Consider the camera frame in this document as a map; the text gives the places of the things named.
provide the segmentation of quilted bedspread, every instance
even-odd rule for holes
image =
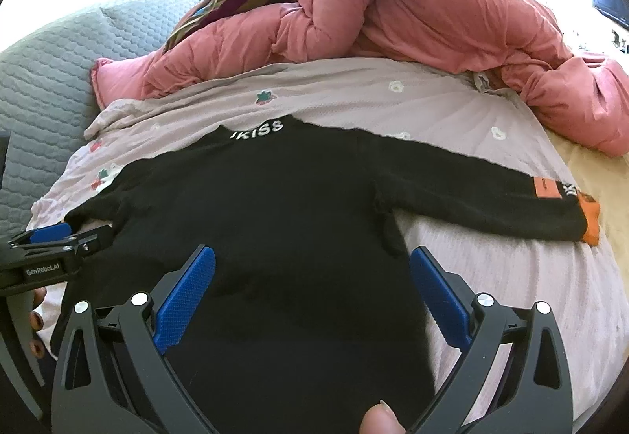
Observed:
[[[98,114],[96,58],[143,56],[161,46],[200,0],[117,0],[56,20],[0,53],[0,129],[11,131],[0,189],[0,234],[23,230]]]

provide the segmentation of pink blanket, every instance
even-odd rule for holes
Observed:
[[[574,56],[533,0],[298,0],[219,20],[168,53],[100,59],[101,107],[161,97],[274,62],[344,56],[419,61],[451,73],[492,70],[539,120],[610,155],[629,151],[629,77],[612,59]]]

